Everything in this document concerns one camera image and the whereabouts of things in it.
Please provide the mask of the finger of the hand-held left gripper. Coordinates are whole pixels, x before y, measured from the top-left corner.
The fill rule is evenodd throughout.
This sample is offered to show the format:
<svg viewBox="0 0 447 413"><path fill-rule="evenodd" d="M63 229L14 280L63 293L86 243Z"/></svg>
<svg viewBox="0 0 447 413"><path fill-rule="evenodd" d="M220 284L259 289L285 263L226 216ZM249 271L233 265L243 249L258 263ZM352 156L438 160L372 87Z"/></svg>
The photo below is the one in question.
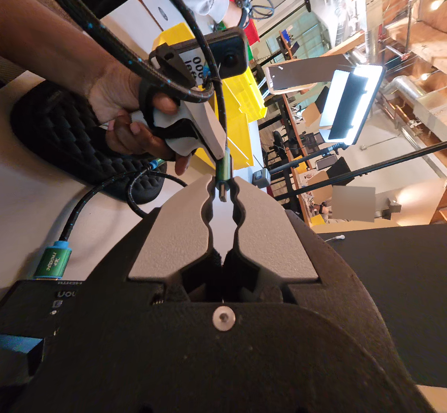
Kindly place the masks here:
<svg viewBox="0 0 447 413"><path fill-rule="evenodd" d="M181 109L186 110L187 118L192 121L209 156L214 161L224 159L227 147L227 134L210 103L182 101Z"/></svg>

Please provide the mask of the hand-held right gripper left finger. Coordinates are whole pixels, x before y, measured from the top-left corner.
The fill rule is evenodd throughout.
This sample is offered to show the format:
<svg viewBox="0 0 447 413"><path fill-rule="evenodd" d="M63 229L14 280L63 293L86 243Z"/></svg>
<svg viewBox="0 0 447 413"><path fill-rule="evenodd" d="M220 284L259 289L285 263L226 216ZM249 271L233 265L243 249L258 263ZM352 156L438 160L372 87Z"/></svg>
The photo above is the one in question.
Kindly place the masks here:
<svg viewBox="0 0 447 413"><path fill-rule="evenodd" d="M180 281L213 248L209 222L213 197L206 174L174 194L161 207L129 272L132 281Z"/></svg>

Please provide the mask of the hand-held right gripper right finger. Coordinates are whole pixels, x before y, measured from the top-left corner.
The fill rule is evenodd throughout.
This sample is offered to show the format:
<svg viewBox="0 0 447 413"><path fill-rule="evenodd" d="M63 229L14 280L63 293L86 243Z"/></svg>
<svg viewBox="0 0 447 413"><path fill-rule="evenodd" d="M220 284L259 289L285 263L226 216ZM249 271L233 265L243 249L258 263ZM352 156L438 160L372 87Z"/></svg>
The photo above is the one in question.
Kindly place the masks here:
<svg viewBox="0 0 447 413"><path fill-rule="evenodd" d="M231 192L236 224L233 251L249 281L316 281L318 274L286 211L237 176Z"/></svg>

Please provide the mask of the black usb hub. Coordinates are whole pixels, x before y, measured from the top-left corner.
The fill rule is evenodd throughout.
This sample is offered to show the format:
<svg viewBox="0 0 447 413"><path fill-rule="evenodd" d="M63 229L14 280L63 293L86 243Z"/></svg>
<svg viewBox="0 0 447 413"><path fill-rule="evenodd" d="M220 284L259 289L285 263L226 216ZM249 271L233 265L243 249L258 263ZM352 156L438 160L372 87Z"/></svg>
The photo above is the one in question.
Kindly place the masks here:
<svg viewBox="0 0 447 413"><path fill-rule="evenodd" d="M1 300L1 350L14 357L30 379L37 372L64 314L72 309L82 281L22 280Z"/></svg>

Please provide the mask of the person's left forearm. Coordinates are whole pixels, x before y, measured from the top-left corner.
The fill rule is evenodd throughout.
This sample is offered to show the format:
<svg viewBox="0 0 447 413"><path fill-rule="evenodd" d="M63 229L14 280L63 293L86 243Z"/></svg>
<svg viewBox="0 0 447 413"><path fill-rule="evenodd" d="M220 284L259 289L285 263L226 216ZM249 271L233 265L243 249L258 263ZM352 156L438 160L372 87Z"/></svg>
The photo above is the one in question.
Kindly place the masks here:
<svg viewBox="0 0 447 413"><path fill-rule="evenodd" d="M0 0L1 57L85 97L102 123L113 119L100 79L111 56L36 0Z"/></svg>

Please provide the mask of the yellow plastic bin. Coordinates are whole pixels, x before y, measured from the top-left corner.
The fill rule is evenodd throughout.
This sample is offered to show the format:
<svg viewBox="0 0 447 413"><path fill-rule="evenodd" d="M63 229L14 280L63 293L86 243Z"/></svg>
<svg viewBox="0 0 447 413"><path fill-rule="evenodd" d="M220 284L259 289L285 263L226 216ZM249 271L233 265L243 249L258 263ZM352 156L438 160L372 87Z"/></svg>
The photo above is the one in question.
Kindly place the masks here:
<svg viewBox="0 0 447 413"><path fill-rule="evenodd" d="M167 43L173 46L181 41L193 40L193 33L186 23L179 23L163 31L153 42L153 50ZM197 86L203 90L203 74L208 72L208 66L203 52L199 47L192 52L179 53L194 78ZM234 170L254 165L252 142L250 136L250 123L264 118L267 109L257 86L254 76L249 68L241 74L223 80L223 96L227 111L228 146L233 159ZM203 148L198 148L196 155L203 162L215 169L215 163L210 160Z"/></svg>

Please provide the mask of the grey power outlet box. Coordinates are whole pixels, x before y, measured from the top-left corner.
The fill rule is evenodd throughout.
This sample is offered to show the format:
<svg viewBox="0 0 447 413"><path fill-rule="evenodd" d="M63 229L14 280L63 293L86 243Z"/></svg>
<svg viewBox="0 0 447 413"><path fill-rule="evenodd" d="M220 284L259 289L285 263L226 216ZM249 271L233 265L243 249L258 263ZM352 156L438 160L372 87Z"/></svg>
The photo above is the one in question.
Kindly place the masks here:
<svg viewBox="0 0 447 413"><path fill-rule="evenodd" d="M271 186L271 174L267 168L262 168L253 172L252 184L259 188L265 189Z"/></svg>

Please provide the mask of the black board with wooden rim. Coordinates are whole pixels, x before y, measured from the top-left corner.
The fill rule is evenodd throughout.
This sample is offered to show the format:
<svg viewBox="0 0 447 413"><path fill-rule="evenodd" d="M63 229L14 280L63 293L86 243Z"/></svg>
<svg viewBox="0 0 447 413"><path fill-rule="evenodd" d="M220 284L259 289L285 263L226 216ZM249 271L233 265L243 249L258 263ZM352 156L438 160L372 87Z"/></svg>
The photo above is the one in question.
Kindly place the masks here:
<svg viewBox="0 0 447 413"><path fill-rule="evenodd" d="M446 224L343 234L328 243L370 293L412 379L446 388Z"/></svg>
<svg viewBox="0 0 447 413"><path fill-rule="evenodd" d="M265 67L267 87L274 95L302 90L332 81L336 70L351 71L353 65L343 54L289 60Z"/></svg>

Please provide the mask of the light panel stand pole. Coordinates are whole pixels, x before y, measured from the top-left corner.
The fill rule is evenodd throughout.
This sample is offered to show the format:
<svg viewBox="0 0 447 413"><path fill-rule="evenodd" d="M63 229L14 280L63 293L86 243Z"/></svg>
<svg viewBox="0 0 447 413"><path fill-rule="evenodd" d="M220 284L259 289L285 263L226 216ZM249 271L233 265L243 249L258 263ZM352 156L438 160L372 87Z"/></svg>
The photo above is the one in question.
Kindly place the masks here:
<svg viewBox="0 0 447 413"><path fill-rule="evenodd" d="M304 156L304 157L302 157L300 159L292 160L292 161L287 162L285 164L282 164L282 165L280 165L280 166L278 166L276 168L271 168L271 169L267 169L267 170L269 171L270 175L272 176L272 175L275 175L277 173L281 173L281 172L283 172L285 170L288 170L288 169L297 168L301 163L304 163L304 162L306 162L306 161L308 161L310 159L314 159L314 158L317 158L317 157L320 157L320 156L330 155L330 152L332 152L332 151L334 151L336 154L338 154L338 149L345 150L348 147L349 147L349 145L347 145L347 144L345 144L343 142L338 142L338 143L335 143L335 144L333 144L333 145L331 145L331 146L329 146L327 148L323 148L323 149L321 149L321 150L319 150L317 152L311 153L308 156Z"/></svg>

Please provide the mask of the black pole with round disc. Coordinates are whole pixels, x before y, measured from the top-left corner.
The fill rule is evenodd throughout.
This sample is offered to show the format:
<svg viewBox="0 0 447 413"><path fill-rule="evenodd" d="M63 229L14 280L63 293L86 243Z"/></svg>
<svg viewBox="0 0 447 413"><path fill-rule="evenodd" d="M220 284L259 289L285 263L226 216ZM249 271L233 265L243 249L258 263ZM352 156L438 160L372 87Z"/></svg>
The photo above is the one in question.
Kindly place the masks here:
<svg viewBox="0 0 447 413"><path fill-rule="evenodd" d="M275 11L273 17L267 21L262 27L258 29L258 34L260 38L263 38L272 30L277 28L283 22L285 22L288 18L295 15L301 9L306 9L308 12L311 11L311 3L310 0L299 0L295 1L292 4L288 5L287 8L284 8L282 11Z"/></svg>
<svg viewBox="0 0 447 413"><path fill-rule="evenodd" d="M447 148L446 141L439 142L435 145L425 147L420 150L395 157L393 159L385 160L385 161L382 161L377 164L372 164L370 166L367 166L367 167L364 167L364 168L361 168L361 169L358 169L355 171L351 171L349 173L344 173L342 175L339 175L339 176L336 176L333 178L329 178L329 179L323 180L321 182L317 182L316 184L312 184L312 185L309 185L304 188L300 188L300 189L297 189L294 191L289 191L287 193L280 194L278 196L274 196L274 199L276 201L285 200L287 198L292 199L292 197L304 194L305 192L315 191L317 189L324 188L326 186L337 185L338 183L348 180L350 178L364 176L364 175L370 174L372 172L375 172L377 170L381 170L381 169L385 169L385 168L388 168L388 167L391 167L391 166L394 166L397 164L405 163L405 162L413 160L413 159L423 158L423 157L426 157L427 155L443 151L446 148Z"/></svg>

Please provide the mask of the white cardboard box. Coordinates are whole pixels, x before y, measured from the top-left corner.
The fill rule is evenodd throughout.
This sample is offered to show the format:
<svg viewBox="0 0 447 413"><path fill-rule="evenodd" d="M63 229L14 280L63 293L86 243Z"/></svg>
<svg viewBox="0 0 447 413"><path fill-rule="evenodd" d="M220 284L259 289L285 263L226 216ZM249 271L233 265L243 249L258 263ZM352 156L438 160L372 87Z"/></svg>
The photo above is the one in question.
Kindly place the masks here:
<svg viewBox="0 0 447 413"><path fill-rule="evenodd" d="M172 45L194 38L170 0L128 0L101 21L143 60L161 43Z"/></svg>

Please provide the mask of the brown cardboard box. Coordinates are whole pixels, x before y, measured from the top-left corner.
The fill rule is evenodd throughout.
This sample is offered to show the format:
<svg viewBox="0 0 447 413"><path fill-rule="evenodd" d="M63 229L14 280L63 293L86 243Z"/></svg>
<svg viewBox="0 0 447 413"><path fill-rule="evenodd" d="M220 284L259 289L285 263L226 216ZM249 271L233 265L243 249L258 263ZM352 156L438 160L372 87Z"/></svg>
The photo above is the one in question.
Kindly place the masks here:
<svg viewBox="0 0 447 413"><path fill-rule="evenodd" d="M302 118L306 127L311 127L313 125L319 126L321 121L321 113L315 102L308 105L302 111Z"/></svg>

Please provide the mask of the black textured wrist pad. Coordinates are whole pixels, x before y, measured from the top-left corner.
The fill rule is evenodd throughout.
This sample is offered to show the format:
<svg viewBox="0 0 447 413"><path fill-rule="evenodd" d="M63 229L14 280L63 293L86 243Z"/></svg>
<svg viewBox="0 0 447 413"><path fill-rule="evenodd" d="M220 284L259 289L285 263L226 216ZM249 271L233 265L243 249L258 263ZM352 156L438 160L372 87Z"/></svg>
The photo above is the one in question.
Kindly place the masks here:
<svg viewBox="0 0 447 413"><path fill-rule="evenodd" d="M134 175L155 159L148 153L112 151L87 100L50 81L42 81L14 104L10 124L27 149L92 187L122 173Z"/></svg>

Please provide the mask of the lit led light panel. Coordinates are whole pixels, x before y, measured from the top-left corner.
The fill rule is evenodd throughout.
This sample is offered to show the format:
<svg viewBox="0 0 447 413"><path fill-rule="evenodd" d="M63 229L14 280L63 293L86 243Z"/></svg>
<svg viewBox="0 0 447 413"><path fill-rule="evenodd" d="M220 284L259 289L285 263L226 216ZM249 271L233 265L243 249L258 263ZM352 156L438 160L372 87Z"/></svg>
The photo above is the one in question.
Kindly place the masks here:
<svg viewBox="0 0 447 413"><path fill-rule="evenodd" d="M348 147L358 141L384 75L385 67L373 64L334 71L319 122L325 143Z"/></svg>

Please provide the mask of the silver ventilation duct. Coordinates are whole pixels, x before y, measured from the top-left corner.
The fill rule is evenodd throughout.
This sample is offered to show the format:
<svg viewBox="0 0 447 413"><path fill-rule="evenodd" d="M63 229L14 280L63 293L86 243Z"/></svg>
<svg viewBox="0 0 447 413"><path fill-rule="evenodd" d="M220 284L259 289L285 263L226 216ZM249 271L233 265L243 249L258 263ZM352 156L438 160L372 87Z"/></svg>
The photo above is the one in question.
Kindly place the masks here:
<svg viewBox="0 0 447 413"><path fill-rule="evenodd" d="M443 91L426 92L405 75L394 78L381 88L381 93L388 100L402 97L412 107L416 119L446 141L447 97Z"/></svg>

